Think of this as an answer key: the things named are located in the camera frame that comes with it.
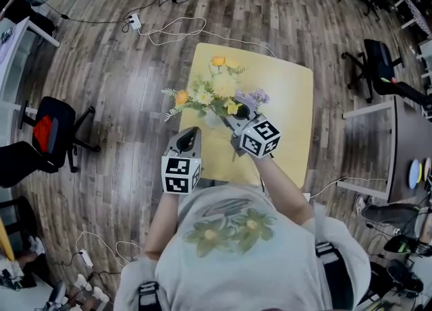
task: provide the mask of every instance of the flower bouquet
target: flower bouquet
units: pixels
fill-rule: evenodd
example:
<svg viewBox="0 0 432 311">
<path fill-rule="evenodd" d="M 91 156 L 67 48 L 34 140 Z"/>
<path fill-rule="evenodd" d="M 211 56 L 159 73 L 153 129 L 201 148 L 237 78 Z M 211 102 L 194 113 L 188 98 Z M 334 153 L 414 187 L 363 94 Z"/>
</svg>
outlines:
<svg viewBox="0 0 432 311">
<path fill-rule="evenodd" d="M 211 77 L 204 79 L 200 75 L 196 76 L 189 91 L 169 88 L 161 91 L 175 98 L 175 107 L 166 114 L 165 121 L 186 108 L 197 110 L 198 118 L 204 117 L 209 111 L 220 117 L 236 115 L 242 103 L 235 100 L 235 96 L 257 107 L 269 102 L 269 96 L 262 89 L 254 93 L 243 93 L 237 89 L 238 76 L 246 71 L 245 67 L 225 57 L 213 57 L 209 62 L 209 70 Z"/>
</svg>

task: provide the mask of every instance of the red cloth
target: red cloth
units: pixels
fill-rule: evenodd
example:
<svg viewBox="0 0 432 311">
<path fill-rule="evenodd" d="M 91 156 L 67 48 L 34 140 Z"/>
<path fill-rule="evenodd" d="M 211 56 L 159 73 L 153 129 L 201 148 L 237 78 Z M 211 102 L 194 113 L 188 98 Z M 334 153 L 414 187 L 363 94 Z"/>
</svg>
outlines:
<svg viewBox="0 0 432 311">
<path fill-rule="evenodd" d="M 53 122 L 51 121 L 51 118 L 46 115 L 36 124 L 33 129 L 33 135 L 38 140 L 40 150 L 42 152 L 48 151 L 49 133 L 51 131 L 52 125 Z"/>
</svg>

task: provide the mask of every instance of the gray pants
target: gray pants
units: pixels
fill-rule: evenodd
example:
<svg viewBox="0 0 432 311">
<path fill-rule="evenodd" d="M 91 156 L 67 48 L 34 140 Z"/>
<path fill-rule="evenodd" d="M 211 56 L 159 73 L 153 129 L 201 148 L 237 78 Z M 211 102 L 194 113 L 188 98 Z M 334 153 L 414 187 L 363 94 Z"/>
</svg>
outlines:
<svg viewBox="0 0 432 311">
<path fill-rule="evenodd" d="M 415 204 L 393 203 L 388 206 L 366 206 L 362 211 L 362 216 L 367 220 L 376 223 L 392 225 L 403 230 L 407 237 L 416 237 L 415 217 L 419 214 L 420 207 Z"/>
</svg>

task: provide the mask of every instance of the flower vase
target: flower vase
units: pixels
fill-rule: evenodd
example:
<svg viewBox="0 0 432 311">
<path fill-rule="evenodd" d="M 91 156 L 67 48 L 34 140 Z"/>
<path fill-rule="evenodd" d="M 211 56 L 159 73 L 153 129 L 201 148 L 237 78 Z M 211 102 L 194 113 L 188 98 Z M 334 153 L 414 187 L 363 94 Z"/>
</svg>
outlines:
<svg viewBox="0 0 432 311">
<path fill-rule="evenodd" d="M 205 123 L 210 127 L 210 128 L 220 128 L 221 126 L 224 126 L 225 124 L 223 124 L 222 119 L 220 118 L 220 116 L 216 115 L 216 113 L 212 110 L 208 110 L 207 114 L 204 117 Z"/>
</svg>

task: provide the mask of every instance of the black strap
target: black strap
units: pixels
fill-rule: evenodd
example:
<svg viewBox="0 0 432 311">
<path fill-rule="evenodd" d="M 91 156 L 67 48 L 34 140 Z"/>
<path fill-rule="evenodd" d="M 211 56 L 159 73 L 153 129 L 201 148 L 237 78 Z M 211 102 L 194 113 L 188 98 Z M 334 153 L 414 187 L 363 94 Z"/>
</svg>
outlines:
<svg viewBox="0 0 432 311">
<path fill-rule="evenodd" d="M 159 284 L 156 281 L 149 281 L 140 286 L 138 291 L 140 296 L 139 311 L 162 311 L 156 293 L 158 289 Z"/>
<path fill-rule="evenodd" d="M 323 242 L 315 246 L 315 252 L 324 266 L 333 309 L 352 310 L 354 292 L 351 278 L 339 250 L 331 243 Z"/>
</svg>

